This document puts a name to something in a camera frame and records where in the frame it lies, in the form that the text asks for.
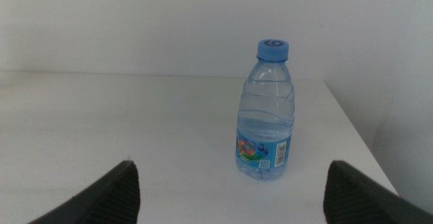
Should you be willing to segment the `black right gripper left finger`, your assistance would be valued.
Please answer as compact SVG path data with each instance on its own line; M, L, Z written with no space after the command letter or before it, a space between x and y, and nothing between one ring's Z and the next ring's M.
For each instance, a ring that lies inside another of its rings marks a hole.
M140 209L139 173L124 160L89 187L33 223L135 224Z

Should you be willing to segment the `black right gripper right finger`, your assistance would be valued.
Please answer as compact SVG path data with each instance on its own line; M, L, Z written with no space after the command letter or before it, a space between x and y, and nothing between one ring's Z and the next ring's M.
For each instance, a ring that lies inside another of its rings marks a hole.
M432 214L343 160L335 160L329 166L323 212L331 224L432 224Z

